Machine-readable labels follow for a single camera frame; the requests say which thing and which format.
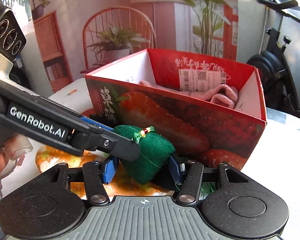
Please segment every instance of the black circular cover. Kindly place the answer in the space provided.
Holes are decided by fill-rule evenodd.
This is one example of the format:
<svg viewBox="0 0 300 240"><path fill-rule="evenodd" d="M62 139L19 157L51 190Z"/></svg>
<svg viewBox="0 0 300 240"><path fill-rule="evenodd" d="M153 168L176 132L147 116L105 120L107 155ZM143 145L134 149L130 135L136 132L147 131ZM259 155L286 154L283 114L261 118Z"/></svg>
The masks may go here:
<svg viewBox="0 0 300 240"><path fill-rule="evenodd" d="M75 226L84 210L80 197L58 183L28 184L2 199L0 225L20 239L53 238Z"/></svg>
<svg viewBox="0 0 300 240"><path fill-rule="evenodd" d="M199 207L207 223L239 239L280 234L289 217L284 200L229 165L223 170L219 166L219 170L218 190Z"/></svg>

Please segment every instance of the red cardboard box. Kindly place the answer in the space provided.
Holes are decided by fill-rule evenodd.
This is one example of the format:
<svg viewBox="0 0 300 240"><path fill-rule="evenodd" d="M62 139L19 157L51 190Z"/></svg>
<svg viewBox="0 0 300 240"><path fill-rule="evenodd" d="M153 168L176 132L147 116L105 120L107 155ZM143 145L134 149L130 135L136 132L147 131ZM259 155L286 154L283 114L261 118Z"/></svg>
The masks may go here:
<svg viewBox="0 0 300 240"><path fill-rule="evenodd" d="M184 77L184 71L192 76L190 80ZM194 74L202 71L209 74L210 85L223 78L221 82L237 88L234 110L139 85L147 80L175 90L195 91L199 80ZM117 124L154 126L179 155L208 166L225 161L241 169L266 126L261 81L257 69L250 65L194 53L147 49L105 65L85 78L96 114Z"/></svg>

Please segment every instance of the bookshelf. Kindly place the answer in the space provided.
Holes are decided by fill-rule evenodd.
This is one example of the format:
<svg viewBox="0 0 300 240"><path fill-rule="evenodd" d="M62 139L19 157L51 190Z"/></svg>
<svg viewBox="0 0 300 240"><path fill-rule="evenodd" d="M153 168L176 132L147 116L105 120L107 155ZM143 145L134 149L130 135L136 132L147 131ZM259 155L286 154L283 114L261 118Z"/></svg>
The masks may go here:
<svg viewBox="0 0 300 240"><path fill-rule="evenodd" d="M42 62L55 93L73 82L66 53L61 41L56 12L48 13L34 20Z"/></svg>

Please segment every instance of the pink cloth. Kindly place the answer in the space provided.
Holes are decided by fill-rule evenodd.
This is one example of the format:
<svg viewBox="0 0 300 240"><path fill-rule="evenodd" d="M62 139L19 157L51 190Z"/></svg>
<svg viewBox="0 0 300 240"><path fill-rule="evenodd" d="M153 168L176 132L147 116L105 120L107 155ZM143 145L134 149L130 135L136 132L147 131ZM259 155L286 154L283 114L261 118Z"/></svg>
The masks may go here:
<svg viewBox="0 0 300 240"><path fill-rule="evenodd" d="M209 101L211 103L225 106L230 109L234 109L235 103L238 100L238 90L235 87L229 87L228 85L221 84L216 88L210 89L207 92L189 92L189 91L178 91L171 88L162 87L159 85L151 85L150 82L146 80L140 81L141 85L147 87L159 88L165 91L170 91L174 93L178 93L180 95L189 96L193 98L197 98L204 101Z"/></svg>

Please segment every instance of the camera lens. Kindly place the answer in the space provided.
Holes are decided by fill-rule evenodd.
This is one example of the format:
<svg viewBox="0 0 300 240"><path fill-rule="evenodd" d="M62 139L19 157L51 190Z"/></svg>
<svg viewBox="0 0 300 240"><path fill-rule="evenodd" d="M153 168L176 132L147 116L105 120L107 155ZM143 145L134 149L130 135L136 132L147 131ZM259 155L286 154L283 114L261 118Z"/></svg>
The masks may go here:
<svg viewBox="0 0 300 240"><path fill-rule="evenodd" d="M13 44L13 42L15 41L16 37L17 37L17 32L16 32L16 30L15 30L15 29L11 30L11 31L7 34L6 38L4 39L4 42L3 42L3 48L4 48L4 49L10 49L11 46L12 46L12 44Z"/></svg>
<svg viewBox="0 0 300 240"><path fill-rule="evenodd" d="M0 22L0 38L5 34L9 26L9 21L8 20L3 20Z"/></svg>
<svg viewBox="0 0 300 240"><path fill-rule="evenodd" d="M18 41L12 48L12 55L15 55L21 47L21 41Z"/></svg>

